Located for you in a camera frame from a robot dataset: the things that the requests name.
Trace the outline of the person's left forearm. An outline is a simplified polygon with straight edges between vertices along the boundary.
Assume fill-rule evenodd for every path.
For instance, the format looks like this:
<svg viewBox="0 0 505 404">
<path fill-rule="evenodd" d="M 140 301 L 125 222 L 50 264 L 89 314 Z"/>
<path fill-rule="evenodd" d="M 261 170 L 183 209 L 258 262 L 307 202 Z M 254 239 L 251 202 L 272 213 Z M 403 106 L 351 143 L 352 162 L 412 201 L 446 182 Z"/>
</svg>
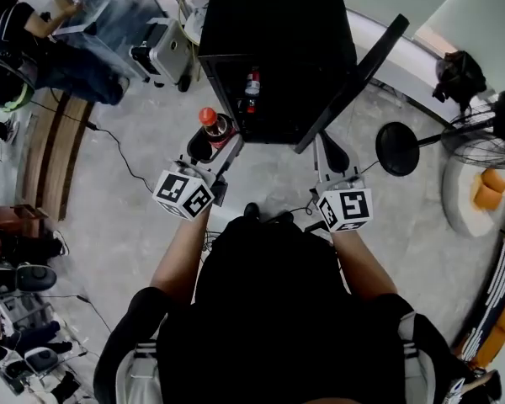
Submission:
<svg viewBox="0 0 505 404">
<path fill-rule="evenodd" d="M 151 278 L 150 286 L 178 305 L 192 302 L 209 217 L 210 207 L 193 221 L 181 221 Z"/>
</svg>

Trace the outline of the black mini fridge cabinet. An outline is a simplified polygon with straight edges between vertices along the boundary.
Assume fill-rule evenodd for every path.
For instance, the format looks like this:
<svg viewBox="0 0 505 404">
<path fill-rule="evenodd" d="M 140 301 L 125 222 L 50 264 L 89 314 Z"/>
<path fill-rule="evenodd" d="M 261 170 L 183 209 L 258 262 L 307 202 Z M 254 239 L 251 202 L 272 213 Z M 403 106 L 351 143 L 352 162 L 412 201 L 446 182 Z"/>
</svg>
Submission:
<svg viewBox="0 0 505 404">
<path fill-rule="evenodd" d="M 364 90 L 408 25 L 396 16 L 358 57 L 343 0 L 210 0 L 199 62 L 245 142 L 303 152 Z M 248 114 L 253 68 L 261 89 Z"/>
</svg>

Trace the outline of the black white backpack pods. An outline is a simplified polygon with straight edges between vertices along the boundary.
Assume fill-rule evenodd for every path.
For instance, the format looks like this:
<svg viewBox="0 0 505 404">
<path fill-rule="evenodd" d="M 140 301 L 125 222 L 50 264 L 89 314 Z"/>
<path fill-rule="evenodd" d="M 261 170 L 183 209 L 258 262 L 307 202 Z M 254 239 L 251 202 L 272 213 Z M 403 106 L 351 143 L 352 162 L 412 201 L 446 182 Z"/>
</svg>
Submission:
<svg viewBox="0 0 505 404">
<path fill-rule="evenodd" d="M 45 265 L 22 263 L 17 267 L 0 264 L 0 295 L 20 292 L 41 292 L 52 288 L 57 281 L 55 270 Z"/>
</svg>

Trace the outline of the person's black shirt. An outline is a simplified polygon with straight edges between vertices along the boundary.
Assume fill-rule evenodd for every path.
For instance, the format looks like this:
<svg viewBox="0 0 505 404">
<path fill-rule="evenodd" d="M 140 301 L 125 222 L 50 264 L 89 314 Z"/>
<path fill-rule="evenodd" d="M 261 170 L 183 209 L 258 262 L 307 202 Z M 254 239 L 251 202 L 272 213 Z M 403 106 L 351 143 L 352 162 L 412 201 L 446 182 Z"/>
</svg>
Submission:
<svg viewBox="0 0 505 404">
<path fill-rule="evenodd" d="M 118 404 L 125 358 L 154 340 L 156 389 L 139 404 L 442 404 L 457 374 L 441 333 L 399 293 L 352 294 L 332 238 L 231 221 L 201 254 L 194 296 L 138 291 L 99 359 L 99 404 Z"/>
</svg>

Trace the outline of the curved wooden platform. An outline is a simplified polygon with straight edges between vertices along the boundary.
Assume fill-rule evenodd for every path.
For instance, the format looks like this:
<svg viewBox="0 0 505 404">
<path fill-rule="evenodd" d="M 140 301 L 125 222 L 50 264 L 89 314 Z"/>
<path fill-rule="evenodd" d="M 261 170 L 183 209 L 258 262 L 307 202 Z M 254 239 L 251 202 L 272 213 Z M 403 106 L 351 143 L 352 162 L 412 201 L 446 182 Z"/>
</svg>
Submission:
<svg viewBox="0 0 505 404">
<path fill-rule="evenodd" d="M 93 103 L 46 89 L 32 105 L 20 199 L 54 221 L 63 221 Z"/>
</svg>

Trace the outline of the white beanbag seat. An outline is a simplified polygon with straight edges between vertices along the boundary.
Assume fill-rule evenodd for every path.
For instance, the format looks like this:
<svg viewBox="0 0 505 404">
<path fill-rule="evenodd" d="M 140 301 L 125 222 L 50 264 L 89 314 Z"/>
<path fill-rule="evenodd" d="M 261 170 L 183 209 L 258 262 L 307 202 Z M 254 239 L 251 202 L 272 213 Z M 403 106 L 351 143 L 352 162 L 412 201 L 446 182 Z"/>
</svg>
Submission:
<svg viewBox="0 0 505 404">
<path fill-rule="evenodd" d="M 476 177 L 484 170 L 471 164 L 450 158 L 444 168 L 441 198 L 444 213 L 451 227 L 465 237 L 483 237 L 499 225 L 505 205 L 496 210 L 480 210 L 473 203 Z M 505 170 L 498 170 L 505 177 Z"/>
</svg>

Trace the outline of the transparent plastic table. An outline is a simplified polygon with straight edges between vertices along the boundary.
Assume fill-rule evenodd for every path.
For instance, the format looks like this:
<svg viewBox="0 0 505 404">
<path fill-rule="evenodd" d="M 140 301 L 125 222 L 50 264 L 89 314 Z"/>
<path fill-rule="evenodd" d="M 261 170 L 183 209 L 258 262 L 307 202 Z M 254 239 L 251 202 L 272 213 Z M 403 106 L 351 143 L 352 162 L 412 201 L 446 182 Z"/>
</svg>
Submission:
<svg viewBox="0 0 505 404">
<path fill-rule="evenodd" d="M 53 34 L 64 43 L 92 52 L 128 78 L 146 75 L 130 55 L 141 43 L 146 25 L 163 12 L 156 0 L 79 0 L 82 11 Z"/>
</svg>

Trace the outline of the red-capped cola bottle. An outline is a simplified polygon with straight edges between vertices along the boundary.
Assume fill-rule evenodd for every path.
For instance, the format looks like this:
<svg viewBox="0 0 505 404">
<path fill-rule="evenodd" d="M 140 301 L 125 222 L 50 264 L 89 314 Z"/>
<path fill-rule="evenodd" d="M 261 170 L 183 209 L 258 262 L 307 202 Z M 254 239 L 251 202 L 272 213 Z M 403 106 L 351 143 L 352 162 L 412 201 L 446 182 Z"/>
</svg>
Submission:
<svg viewBox="0 0 505 404">
<path fill-rule="evenodd" d="M 216 150 L 220 150 L 236 133 L 231 118 L 210 107 L 199 111 L 199 122 L 207 141 Z"/>
</svg>

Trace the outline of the silver wheeled case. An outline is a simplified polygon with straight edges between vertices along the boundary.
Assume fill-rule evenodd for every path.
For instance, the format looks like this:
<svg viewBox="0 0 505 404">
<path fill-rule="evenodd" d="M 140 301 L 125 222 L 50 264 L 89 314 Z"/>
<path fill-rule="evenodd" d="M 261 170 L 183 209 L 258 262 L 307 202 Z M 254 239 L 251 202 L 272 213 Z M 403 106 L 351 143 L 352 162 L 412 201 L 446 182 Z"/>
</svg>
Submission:
<svg viewBox="0 0 505 404">
<path fill-rule="evenodd" d="M 192 48 L 175 19 L 150 19 L 129 53 L 143 73 L 144 82 L 152 82 L 157 88 L 173 84 L 181 93 L 189 90 Z"/>
</svg>

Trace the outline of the black pedestal fan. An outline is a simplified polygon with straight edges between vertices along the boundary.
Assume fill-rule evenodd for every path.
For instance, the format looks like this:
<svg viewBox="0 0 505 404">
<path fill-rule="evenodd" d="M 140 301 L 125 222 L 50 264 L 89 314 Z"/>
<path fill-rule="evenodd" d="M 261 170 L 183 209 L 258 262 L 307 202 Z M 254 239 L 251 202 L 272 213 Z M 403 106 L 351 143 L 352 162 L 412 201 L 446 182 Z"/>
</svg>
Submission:
<svg viewBox="0 0 505 404">
<path fill-rule="evenodd" d="M 402 122 L 388 123 L 376 136 L 375 151 L 384 170 L 405 177 L 416 169 L 420 149 L 438 142 L 460 162 L 505 170 L 505 91 L 493 102 L 467 109 L 437 135 L 421 140 Z"/>
</svg>

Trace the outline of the person's right forearm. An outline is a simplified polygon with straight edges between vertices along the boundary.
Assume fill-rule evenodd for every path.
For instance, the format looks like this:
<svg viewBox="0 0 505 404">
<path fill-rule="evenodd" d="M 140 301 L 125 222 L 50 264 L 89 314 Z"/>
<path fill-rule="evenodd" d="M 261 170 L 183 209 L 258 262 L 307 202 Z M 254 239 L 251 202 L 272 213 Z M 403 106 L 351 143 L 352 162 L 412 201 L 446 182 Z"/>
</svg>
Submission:
<svg viewBox="0 0 505 404">
<path fill-rule="evenodd" d="M 331 234 L 338 261 L 352 294 L 362 300 L 396 295 L 397 288 L 356 231 Z"/>
</svg>

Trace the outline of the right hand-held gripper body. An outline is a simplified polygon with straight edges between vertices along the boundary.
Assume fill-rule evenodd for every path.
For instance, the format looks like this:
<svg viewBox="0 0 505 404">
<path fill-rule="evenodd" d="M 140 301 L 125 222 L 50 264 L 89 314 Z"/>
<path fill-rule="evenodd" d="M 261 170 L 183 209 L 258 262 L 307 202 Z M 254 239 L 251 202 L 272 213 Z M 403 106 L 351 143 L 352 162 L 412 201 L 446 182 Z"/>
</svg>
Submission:
<svg viewBox="0 0 505 404">
<path fill-rule="evenodd" d="M 371 189 L 361 173 L 321 174 L 312 190 L 312 204 L 330 233 L 357 231 L 374 216 Z"/>
</svg>

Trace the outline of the orange cushion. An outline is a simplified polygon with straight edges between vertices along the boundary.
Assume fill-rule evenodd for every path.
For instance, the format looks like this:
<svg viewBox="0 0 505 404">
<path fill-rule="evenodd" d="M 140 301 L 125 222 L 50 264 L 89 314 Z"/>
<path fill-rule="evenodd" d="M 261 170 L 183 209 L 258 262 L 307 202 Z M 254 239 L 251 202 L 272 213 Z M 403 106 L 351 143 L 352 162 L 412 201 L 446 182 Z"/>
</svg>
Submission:
<svg viewBox="0 0 505 404">
<path fill-rule="evenodd" d="M 476 177 L 473 203 L 480 210 L 496 210 L 505 194 L 505 177 L 496 169 L 487 168 Z"/>
</svg>

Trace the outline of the black white striped blanket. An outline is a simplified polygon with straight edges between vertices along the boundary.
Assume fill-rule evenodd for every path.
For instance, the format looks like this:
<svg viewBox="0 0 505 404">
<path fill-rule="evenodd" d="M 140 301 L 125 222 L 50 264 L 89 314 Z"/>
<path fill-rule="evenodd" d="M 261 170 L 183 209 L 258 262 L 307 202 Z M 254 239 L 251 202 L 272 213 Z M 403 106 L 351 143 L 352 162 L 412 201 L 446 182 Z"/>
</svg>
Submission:
<svg viewBox="0 0 505 404">
<path fill-rule="evenodd" d="M 460 357 L 465 362 L 475 359 L 478 351 L 491 336 L 505 307 L 505 237 L 492 278 L 486 292 L 477 303 L 476 317 L 470 322 L 469 334 L 461 348 Z"/>
</svg>

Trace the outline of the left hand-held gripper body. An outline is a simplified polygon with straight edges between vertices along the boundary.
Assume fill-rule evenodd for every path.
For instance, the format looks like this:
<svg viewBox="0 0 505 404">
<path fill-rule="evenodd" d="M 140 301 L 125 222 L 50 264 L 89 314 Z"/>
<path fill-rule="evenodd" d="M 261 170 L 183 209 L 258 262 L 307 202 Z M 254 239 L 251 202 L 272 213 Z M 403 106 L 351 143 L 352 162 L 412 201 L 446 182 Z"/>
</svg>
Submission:
<svg viewBox="0 0 505 404">
<path fill-rule="evenodd" d="M 211 205 L 220 206 L 228 184 L 222 176 L 190 162 L 176 160 L 164 170 L 152 199 L 167 213 L 193 221 Z"/>
</svg>

